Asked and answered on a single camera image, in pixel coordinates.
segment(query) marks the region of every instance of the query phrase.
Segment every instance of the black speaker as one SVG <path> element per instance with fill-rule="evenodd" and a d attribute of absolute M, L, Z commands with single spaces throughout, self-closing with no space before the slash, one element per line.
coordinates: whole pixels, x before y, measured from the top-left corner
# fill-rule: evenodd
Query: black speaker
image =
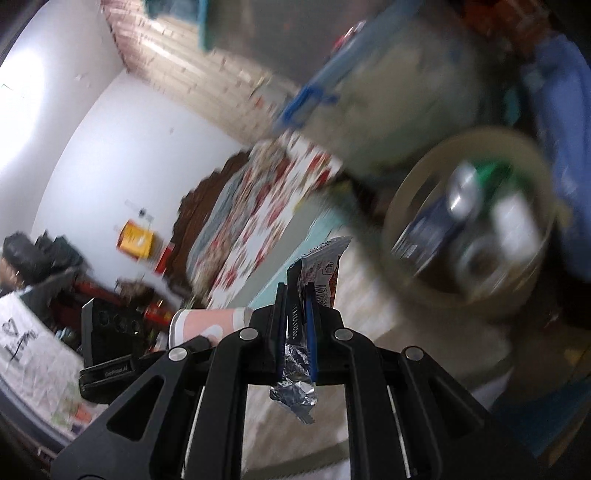
<path fill-rule="evenodd" d="M 108 301 L 92 299 L 82 307 L 82 357 L 85 368 L 120 356 L 145 353 L 144 315 Z"/>

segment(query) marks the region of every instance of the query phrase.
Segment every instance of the foil wrapper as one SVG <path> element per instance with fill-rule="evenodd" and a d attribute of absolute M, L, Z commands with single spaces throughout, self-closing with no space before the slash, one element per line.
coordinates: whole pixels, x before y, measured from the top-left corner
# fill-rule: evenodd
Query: foil wrapper
<path fill-rule="evenodd" d="M 314 423 L 310 410 L 318 401 L 309 365 L 306 347 L 286 345 L 282 380 L 269 391 L 271 400 L 281 402 L 306 425 Z"/>
<path fill-rule="evenodd" d="M 308 344 L 306 328 L 313 330 L 313 322 L 320 319 L 311 318 L 310 312 L 304 314 L 303 289 L 307 283 L 313 283 L 318 304 L 332 306 L 339 258 L 350 240 L 351 237 L 328 240 L 312 249 L 287 270 L 284 363 L 281 380 L 271 387 L 269 397 L 286 406 L 306 425 L 314 423 L 310 410 L 318 401 L 314 390 L 317 375 L 316 343 L 313 331 L 309 331 L 311 340 Z"/>

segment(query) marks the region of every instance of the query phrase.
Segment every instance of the round container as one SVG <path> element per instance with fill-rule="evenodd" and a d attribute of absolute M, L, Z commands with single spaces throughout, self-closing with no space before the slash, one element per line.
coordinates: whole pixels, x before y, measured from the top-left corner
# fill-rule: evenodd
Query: round container
<path fill-rule="evenodd" d="M 390 250 L 416 214 L 445 194 L 448 179 L 463 160 L 503 158 L 529 179 L 535 190 L 534 216 L 543 239 L 540 251 L 523 270 L 487 298 L 438 290 L 414 277 Z M 479 127 L 453 136 L 429 151 L 411 170 L 394 196 L 382 232 L 384 273 L 393 287 L 418 303 L 458 313 L 497 318 L 514 313 L 529 298 L 556 214 L 548 165 L 531 138 L 508 128 Z"/>
<path fill-rule="evenodd" d="M 225 336 L 247 326 L 251 316 L 249 308 L 179 310 L 170 323 L 168 347 L 182 345 L 198 335 L 207 337 L 212 346 L 216 346 Z"/>

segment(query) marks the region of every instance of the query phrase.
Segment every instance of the brick wall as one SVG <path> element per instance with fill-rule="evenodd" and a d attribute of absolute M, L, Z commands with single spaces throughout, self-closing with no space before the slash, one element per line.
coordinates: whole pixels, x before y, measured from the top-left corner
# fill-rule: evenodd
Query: brick wall
<path fill-rule="evenodd" d="M 130 72 L 242 143 L 269 133 L 269 114 L 250 97 L 272 72 L 224 51 L 202 52 L 196 25 L 170 17 L 150 20 L 141 0 L 101 4 Z"/>

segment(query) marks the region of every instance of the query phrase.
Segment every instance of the black bag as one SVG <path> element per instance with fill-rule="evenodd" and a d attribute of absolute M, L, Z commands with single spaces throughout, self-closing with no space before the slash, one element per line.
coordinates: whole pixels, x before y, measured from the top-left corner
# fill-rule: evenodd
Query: black bag
<path fill-rule="evenodd" d="M 59 236 L 51 240 L 45 232 L 35 242 L 35 246 L 51 260 L 51 272 L 63 271 L 69 267 L 81 265 L 84 259 L 65 237 Z"/>
<path fill-rule="evenodd" d="M 4 239 L 2 255 L 18 270 L 27 285 L 39 283 L 51 273 L 51 259 L 22 232 Z"/>

